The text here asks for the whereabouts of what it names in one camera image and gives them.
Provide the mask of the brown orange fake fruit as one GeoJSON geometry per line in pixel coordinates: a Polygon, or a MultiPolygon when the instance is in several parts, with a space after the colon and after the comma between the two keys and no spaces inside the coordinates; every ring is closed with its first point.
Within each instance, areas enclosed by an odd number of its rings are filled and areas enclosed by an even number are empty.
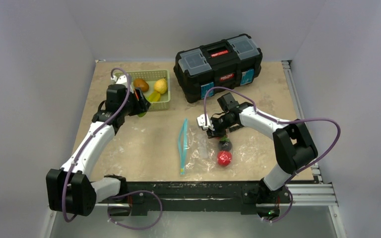
{"type": "Polygon", "coordinates": [[[136,78],[133,81],[134,88],[139,88],[142,92],[149,90],[149,84],[143,78],[136,78]]]}

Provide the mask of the yellow fake bell pepper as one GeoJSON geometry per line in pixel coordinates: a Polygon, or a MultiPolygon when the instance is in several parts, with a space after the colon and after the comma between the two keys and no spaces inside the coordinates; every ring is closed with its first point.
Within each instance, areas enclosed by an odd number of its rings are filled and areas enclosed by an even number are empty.
{"type": "Polygon", "coordinates": [[[159,102],[161,99],[161,94],[157,91],[153,91],[148,97],[147,100],[151,103],[159,102]]]}

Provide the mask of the yellow fake pear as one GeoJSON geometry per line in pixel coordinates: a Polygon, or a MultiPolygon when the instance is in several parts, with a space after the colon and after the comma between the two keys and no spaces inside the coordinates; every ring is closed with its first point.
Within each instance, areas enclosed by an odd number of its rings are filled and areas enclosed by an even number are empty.
{"type": "Polygon", "coordinates": [[[166,78],[161,78],[154,83],[154,91],[159,92],[161,95],[168,91],[168,81],[166,78]]]}

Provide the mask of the clear zip top bag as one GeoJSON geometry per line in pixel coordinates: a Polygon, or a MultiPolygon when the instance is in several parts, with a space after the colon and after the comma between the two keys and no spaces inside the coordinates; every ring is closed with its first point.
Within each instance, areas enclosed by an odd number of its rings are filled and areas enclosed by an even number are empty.
{"type": "Polygon", "coordinates": [[[212,174],[214,172],[233,173],[242,169],[249,162],[254,162],[259,151],[249,140],[238,142],[229,137],[229,131],[222,138],[209,139],[205,131],[185,119],[178,136],[178,151],[181,176],[212,174]],[[230,139],[233,148],[231,163],[222,167],[217,163],[220,139],[230,139]]]}

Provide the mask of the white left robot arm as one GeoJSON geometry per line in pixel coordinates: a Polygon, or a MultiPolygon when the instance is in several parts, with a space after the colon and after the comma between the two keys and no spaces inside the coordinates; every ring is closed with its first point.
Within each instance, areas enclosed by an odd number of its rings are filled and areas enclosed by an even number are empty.
{"type": "Polygon", "coordinates": [[[97,203],[107,198],[116,203],[127,199],[124,177],[109,175],[99,181],[90,181],[89,176],[125,118],[146,113],[150,105],[140,88],[131,89],[123,84],[108,86],[106,100],[99,104],[77,150],[61,168],[51,169],[46,175],[51,210],[88,216],[97,203]]]}

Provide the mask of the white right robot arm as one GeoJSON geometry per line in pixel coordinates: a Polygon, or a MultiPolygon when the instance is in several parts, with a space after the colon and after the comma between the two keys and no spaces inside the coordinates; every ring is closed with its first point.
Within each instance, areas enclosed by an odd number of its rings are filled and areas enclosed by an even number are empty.
{"type": "Polygon", "coordinates": [[[259,196],[270,202],[296,171],[318,157],[318,150],[301,120],[281,120],[263,113],[253,103],[238,103],[231,93],[217,100],[222,109],[220,117],[197,117],[197,124],[209,138],[223,137],[235,125],[248,127],[262,133],[273,141],[276,165],[260,181],[259,196]]]}

